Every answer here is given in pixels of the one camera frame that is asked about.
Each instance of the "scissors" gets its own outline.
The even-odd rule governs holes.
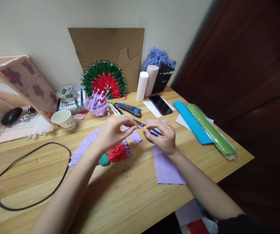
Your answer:
[[[139,122],[139,121],[136,120],[136,119],[132,119],[132,120],[133,120],[134,122],[136,122],[138,125],[140,125],[141,127],[145,127],[145,126],[146,126],[146,124],[141,123],[141,122]],[[159,131],[156,131],[155,129],[152,129],[152,131],[153,131],[153,132],[150,131],[150,133],[151,133],[153,136],[159,137],[159,136],[162,135]],[[146,138],[149,142],[151,142],[151,141],[146,137],[145,131],[143,131],[143,133],[144,133],[145,138]]]

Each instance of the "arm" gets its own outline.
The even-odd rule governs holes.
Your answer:
[[[121,125],[130,128],[121,132]],[[96,140],[51,198],[32,228],[32,234],[68,232],[100,157],[118,145],[137,127],[138,125],[126,115],[108,118]]]
[[[158,128],[161,137],[155,137],[149,130]],[[204,208],[216,219],[224,220],[244,214],[241,208],[207,175],[195,166],[176,147],[176,134],[173,128],[160,120],[153,121],[144,127],[147,138],[156,144],[173,162],[181,173],[193,195]]]

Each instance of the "black sleeve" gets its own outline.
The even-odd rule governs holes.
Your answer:
[[[248,218],[241,214],[236,218],[229,218],[218,222],[218,234],[255,234],[261,233],[260,227]]]

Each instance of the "hand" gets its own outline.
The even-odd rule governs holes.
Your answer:
[[[120,130],[121,125],[129,127],[129,129],[122,132]],[[109,117],[93,145],[100,149],[102,153],[105,153],[117,146],[137,128],[138,124],[126,115]]]
[[[153,136],[150,130],[158,128],[161,131],[162,136]],[[178,149],[176,147],[176,133],[175,130],[169,125],[160,120],[154,120],[148,123],[143,130],[146,137],[153,142],[158,148],[164,152],[167,156],[174,154]]]

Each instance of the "green and red paper fan decoration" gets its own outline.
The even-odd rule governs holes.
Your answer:
[[[120,98],[126,95],[126,82],[124,79],[123,71],[112,63],[108,61],[96,62],[92,64],[92,67],[88,67],[88,70],[83,74],[84,90],[86,90],[87,95],[91,96],[93,90],[97,92],[99,89],[99,94],[102,91],[110,90],[109,93],[113,98]]]

